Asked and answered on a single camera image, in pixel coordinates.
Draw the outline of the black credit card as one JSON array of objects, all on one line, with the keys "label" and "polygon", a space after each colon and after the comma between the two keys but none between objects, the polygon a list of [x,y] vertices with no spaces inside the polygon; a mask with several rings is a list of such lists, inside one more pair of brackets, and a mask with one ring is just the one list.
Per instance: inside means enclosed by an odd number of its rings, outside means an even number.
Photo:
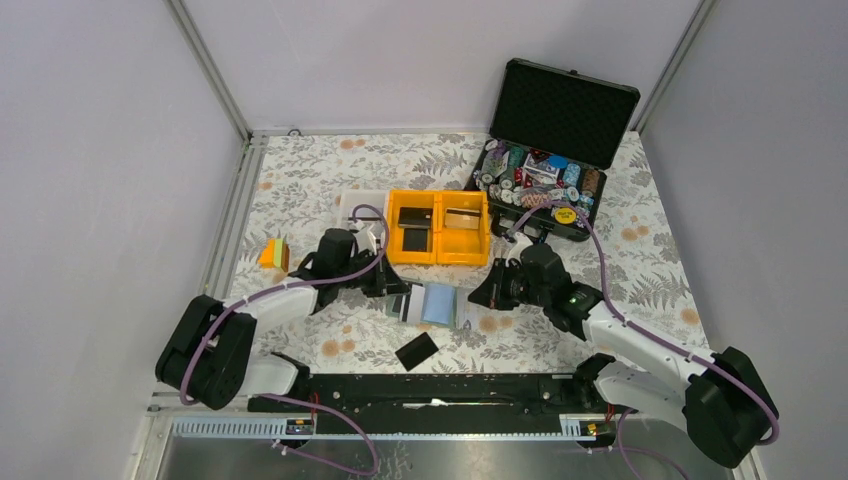
[{"label": "black credit card", "polygon": [[395,356],[403,366],[410,372],[418,365],[435,355],[439,351],[438,346],[427,332],[423,332],[413,340],[395,351]]}]

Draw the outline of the yellow double storage bin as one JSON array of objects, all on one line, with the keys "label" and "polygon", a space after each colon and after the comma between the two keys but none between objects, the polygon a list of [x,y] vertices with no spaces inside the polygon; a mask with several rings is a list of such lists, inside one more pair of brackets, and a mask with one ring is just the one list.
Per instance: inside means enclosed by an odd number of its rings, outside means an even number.
[{"label": "yellow double storage bin", "polygon": [[[433,210],[429,252],[402,250],[402,230],[398,227],[401,207],[424,207]],[[446,209],[470,209],[481,212],[477,230],[446,229]],[[490,253],[489,204],[481,191],[464,190],[392,190],[388,197],[390,239],[389,260],[394,264],[484,266]]]}]

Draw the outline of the white storage bin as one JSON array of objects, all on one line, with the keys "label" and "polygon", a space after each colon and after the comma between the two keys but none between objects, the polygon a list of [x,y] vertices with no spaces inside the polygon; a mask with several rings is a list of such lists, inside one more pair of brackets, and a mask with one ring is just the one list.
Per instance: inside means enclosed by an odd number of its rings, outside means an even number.
[{"label": "white storage bin", "polygon": [[388,197],[388,190],[344,190],[339,197],[336,226],[348,228],[361,221],[378,238],[383,238],[385,228],[380,218],[388,213]]}]

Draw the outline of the dark grey credit card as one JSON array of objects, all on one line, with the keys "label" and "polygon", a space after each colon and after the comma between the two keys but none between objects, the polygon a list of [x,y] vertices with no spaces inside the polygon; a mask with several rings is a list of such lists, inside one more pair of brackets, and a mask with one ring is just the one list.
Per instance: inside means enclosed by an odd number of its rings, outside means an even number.
[{"label": "dark grey credit card", "polygon": [[398,295],[390,298],[387,301],[386,314],[391,318],[397,318],[399,321],[405,320],[405,305],[408,295]]}]

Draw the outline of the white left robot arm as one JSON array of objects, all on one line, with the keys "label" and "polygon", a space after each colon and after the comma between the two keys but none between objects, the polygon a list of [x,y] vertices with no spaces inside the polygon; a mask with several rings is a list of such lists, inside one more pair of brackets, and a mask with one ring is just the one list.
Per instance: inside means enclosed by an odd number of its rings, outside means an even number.
[{"label": "white left robot arm", "polygon": [[380,298],[405,295],[411,286],[373,233],[328,229],[282,283],[240,299],[194,297],[156,362],[155,377],[186,405],[219,410],[237,396],[271,395],[285,410],[299,410],[310,397],[306,367],[283,354],[256,353],[254,340],[320,312],[343,289]]}]

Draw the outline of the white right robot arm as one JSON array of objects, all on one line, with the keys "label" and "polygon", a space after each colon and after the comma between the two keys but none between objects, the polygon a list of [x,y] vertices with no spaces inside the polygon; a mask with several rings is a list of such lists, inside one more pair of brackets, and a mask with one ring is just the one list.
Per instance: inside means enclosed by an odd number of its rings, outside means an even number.
[{"label": "white right robot arm", "polygon": [[556,329],[599,347],[572,374],[583,410],[612,404],[660,419],[726,468],[779,434],[778,410],[746,354],[686,346],[626,318],[603,291],[573,280],[547,244],[495,259],[468,300],[499,311],[538,307]]}]

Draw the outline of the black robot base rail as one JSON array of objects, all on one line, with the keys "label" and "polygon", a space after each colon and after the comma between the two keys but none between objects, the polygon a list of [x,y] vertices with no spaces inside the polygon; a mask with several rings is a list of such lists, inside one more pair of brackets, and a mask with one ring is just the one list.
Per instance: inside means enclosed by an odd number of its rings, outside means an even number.
[{"label": "black robot base rail", "polygon": [[345,414],[371,436],[565,436],[565,419],[602,423],[624,412],[582,376],[565,374],[330,374],[302,368],[288,396],[250,399],[251,413],[303,414],[320,434],[348,434]]}]

